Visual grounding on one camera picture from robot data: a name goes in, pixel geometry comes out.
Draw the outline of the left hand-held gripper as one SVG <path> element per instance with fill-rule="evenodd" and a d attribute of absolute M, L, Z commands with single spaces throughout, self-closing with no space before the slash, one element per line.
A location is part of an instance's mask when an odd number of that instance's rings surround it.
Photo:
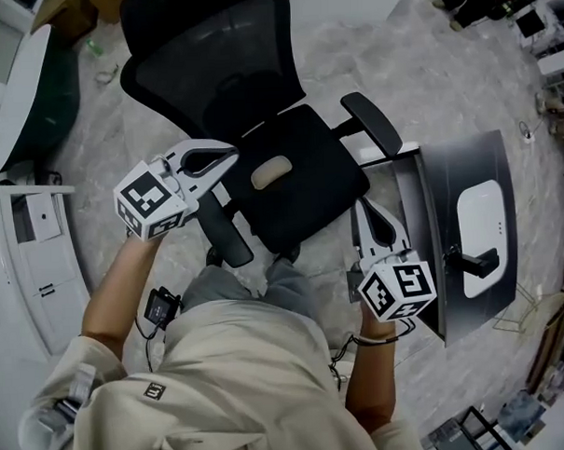
<path fill-rule="evenodd" d="M 211 139 L 183 140 L 165 156 L 139 161 L 114 190 L 117 215 L 143 241 L 181 227 L 239 158 L 237 148 Z"/>

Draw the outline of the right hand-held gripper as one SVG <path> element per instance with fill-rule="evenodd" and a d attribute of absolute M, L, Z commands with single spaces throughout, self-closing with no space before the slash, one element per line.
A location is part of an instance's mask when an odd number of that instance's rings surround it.
<path fill-rule="evenodd" d="M 357 198 L 351 236 L 364 257 L 347 272 L 352 303 L 363 302 L 379 322 L 412 319 L 431 304 L 436 288 L 430 267 L 411 249 L 403 224 L 389 211 Z"/>

